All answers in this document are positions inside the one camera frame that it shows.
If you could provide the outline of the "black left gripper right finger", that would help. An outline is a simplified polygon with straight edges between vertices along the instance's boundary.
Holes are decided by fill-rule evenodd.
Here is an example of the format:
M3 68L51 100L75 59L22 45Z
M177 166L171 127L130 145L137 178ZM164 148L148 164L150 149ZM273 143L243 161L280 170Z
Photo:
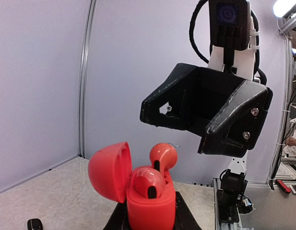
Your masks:
M175 230L202 230L180 192L176 192Z

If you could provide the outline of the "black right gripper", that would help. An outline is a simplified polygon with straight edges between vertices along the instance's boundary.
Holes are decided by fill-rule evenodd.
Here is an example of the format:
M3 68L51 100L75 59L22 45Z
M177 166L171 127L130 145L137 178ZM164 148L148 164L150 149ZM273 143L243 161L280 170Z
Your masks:
M265 85L178 63L142 102L140 121L202 137L200 154L243 157L256 145L272 98Z

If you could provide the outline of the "red round object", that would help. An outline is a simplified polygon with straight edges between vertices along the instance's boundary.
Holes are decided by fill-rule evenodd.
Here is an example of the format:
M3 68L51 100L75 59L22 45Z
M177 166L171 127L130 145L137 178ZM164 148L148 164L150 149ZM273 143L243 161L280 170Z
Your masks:
M131 229L173 229L176 192L169 170L163 175L166 185L161 197L146 199L132 187L135 169L129 144L121 142L97 151L89 161L88 175L92 187L101 196L118 203L126 202Z

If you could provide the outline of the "red earbud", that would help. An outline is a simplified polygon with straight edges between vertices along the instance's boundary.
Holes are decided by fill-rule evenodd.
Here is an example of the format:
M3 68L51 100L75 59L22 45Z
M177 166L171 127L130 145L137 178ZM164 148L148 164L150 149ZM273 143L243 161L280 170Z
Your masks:
M169 143L155 145L149 155L152 167L164 175L165 171L173 168L178 160L176 148Z
M133 172L132 187L146 199L160 198L165 185L164 177L154 168L138 167Z

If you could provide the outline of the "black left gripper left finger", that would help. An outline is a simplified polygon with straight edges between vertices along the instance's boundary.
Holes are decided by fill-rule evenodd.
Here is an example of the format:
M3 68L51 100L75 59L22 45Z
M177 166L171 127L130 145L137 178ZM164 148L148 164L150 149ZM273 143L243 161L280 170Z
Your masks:
M127 204L118 203L111 214L108 222L106 223L104 230L128 230L129 221L128 221L128 212Z

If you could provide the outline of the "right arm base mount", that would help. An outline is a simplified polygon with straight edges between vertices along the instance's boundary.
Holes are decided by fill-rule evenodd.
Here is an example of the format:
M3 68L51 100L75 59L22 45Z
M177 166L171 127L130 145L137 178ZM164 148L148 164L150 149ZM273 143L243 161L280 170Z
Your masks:
M216 230L254 230L254 227L245 227L241 220L237 205L222 205L222 192L220 179L213 179L215 201L215 229Z

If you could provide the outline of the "black earbud charging case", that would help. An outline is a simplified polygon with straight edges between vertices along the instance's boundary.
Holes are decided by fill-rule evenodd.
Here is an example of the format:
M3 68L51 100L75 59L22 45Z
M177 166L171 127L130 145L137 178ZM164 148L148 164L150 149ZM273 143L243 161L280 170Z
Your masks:
M40 219L32 218L27 221L27 229L28 230L43 230L43 224Z

